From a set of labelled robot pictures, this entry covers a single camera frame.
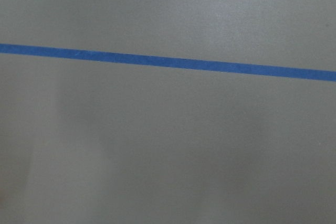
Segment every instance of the blue stripe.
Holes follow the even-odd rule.
[[[94,60],[135,65],[184,68],[217,72],[257,74],[261,76],[289,77],[321,81],[336,81],[336,71],[264,66],[222,61],[192,60],[145,55],[128,55],[51,47],[0,44],[0,53],[45,56],[78,60]]]

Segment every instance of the gray surface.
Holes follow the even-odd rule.
[[[0,0],[1,42],[336,69],[334,0]],[[0,55],[1,223],[334,223],[332,82]]]

